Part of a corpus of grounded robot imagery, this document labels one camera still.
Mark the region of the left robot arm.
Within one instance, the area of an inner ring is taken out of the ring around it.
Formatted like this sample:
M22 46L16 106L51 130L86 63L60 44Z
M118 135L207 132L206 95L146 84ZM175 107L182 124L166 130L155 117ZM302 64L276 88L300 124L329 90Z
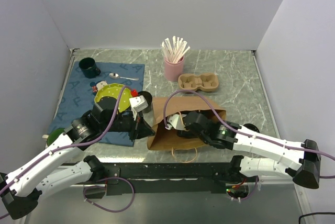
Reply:
M38 202L71 185L100 182L106 171L94 155L61 172L56 173L55 169L108 132L126 132L131 141L155 134L140 109L121 113L118 100L113 97L94 104L31 161L13 172L1 173L1 200L8 216L20 219L31 213Z

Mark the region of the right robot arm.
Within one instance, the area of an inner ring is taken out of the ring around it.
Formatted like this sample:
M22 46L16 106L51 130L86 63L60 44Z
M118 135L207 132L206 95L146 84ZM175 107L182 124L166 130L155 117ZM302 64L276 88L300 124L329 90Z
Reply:
M239 156L231 160L229 176L234 181L253 176L291 177L301 187L319 188L321 157L313 140L281 140L236 123L214 122L196 111L183 116L182 122L207 145L259 155L258 159Z

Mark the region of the brown paper bag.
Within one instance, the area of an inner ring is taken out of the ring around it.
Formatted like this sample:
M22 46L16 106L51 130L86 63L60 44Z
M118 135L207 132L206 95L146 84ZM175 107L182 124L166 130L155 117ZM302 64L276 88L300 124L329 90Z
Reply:
M185 117L190 112L203 114L217 123L219 120L211 107L221 119L225 120L226 110L209 98L206 101L199 96L155 97L153 105L152 130L155 135L147 139L150 163L168 163L172 161L193 162L199 149L206 144L185 128Z

